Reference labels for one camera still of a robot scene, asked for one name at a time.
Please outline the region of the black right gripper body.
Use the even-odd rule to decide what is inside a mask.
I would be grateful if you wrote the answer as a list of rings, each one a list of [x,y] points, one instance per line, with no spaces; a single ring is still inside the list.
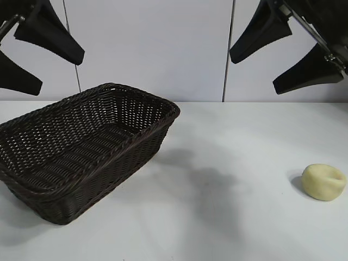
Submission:
[[[347,74],[347,1],[269,1],[269,7],[288,35],[293,17],[319,45],[328,64]]]

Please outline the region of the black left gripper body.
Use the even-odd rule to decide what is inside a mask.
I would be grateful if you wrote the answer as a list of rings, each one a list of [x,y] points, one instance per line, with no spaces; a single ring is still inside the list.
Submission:
[[[0,29],[0,41],[2,41],[5,36],[9,33],[12,27],[17,23],[22,23],[26,20],[26,18],[22,15],[14,15],[9,20],[6,20]]]

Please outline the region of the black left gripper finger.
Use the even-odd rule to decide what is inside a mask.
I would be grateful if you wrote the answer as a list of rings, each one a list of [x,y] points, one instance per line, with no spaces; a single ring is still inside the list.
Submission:
[[[75,65],[83,62],[85,51],[64,27],[50,1],[29,1],[25,11],[15,39],[47,49]]]
[[[1,88],[38,96],[42,81],[1,52]]]

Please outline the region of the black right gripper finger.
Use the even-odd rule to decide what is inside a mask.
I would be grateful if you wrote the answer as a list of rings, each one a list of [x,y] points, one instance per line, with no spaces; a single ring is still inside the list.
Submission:
[[[292,34],[289,15],[281,11],[283,1],[260,1],[248,26],[229,50],[232,63],[237,64],[279,39]]]
[[[312,85],[339,83],[344,72],[344,60],[316,44],[297,64],[278,76],[273,85],[280,95]]]

